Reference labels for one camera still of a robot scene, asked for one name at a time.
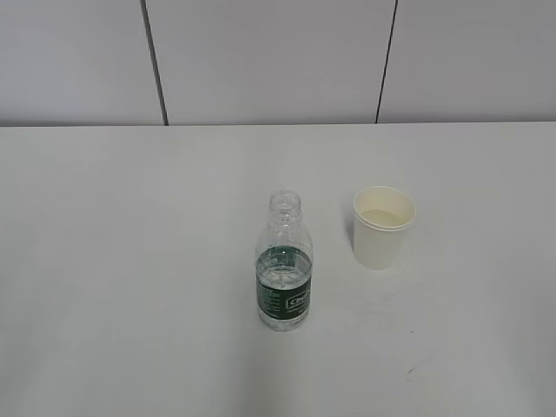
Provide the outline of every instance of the table surface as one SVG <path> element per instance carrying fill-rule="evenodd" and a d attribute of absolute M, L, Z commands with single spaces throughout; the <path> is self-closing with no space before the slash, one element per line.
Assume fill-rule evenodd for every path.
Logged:
<path fill-rule="evenodd" d="M 556 414 L 556 123 L 0 129 L 0 415 Z M 358 189 L 406 190 L 395 265 Z M 308 320 L 258 320 L 268 198 L 301 195 Z"/>

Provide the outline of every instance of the green label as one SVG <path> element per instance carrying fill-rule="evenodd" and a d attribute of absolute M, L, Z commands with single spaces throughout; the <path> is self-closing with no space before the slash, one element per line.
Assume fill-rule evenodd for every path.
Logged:
<path fill-rule="evenodd" d="M 293 289 L 267 287 L 257 280 L 257 302 L 261 310 L 276 320 L 291 320 L 309 308 L 311 277 Z"/>

